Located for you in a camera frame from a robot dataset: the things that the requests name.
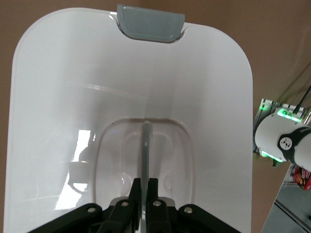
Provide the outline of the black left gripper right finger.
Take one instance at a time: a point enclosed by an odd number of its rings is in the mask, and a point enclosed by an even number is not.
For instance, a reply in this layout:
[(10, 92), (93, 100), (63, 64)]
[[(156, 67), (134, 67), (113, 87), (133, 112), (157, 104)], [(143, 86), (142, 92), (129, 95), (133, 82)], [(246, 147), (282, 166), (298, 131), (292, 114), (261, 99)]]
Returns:
[(158, 179), (151, 178), (147, 193), (147, 233), (240, 233), (194, 204), (179, 209), (158, 196)]

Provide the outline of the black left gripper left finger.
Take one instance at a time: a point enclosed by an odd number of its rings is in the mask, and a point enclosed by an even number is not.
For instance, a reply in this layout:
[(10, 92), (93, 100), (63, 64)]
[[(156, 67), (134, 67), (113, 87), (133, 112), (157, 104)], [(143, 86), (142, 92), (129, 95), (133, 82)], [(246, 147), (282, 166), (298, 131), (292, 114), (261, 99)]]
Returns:
[(107, 209), (88, 203), (28, 233), (135, 233), (140, 203), (140, 178), (135, 178), (129, 196), (114, 199)]

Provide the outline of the white box lid grey clips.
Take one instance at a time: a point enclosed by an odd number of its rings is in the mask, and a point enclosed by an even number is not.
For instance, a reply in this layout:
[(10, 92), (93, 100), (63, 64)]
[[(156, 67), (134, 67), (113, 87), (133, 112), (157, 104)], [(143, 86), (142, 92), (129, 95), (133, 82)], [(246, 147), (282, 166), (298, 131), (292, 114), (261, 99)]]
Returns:
[(242, 48), (212, 27), (185, 23), (156, 43), (125, 36), (114, 12), (42, 17), (13, 58), (3, 233), (128, 196), (145, 121), (159, 195), (251, 233), (252, 80)]

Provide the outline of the red printed snack box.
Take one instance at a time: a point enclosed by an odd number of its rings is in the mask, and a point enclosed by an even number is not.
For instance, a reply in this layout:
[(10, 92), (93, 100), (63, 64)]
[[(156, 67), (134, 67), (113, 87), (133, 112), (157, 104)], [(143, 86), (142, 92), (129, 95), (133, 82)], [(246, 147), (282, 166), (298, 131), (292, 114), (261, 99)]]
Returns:
[(294, 182), (302, 190), (311, 190), (311, 172), (301, 167), (297, 167), (294, 172)]

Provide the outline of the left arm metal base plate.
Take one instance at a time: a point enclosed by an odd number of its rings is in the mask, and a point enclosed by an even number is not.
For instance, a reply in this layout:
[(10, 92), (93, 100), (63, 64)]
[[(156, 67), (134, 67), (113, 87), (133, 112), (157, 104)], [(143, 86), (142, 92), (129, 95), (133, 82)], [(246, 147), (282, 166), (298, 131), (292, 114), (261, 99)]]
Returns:
[(274, 163), (291, 162), (311, 172), (311, 107), (262, 99), (253, 124), (253, 151)]

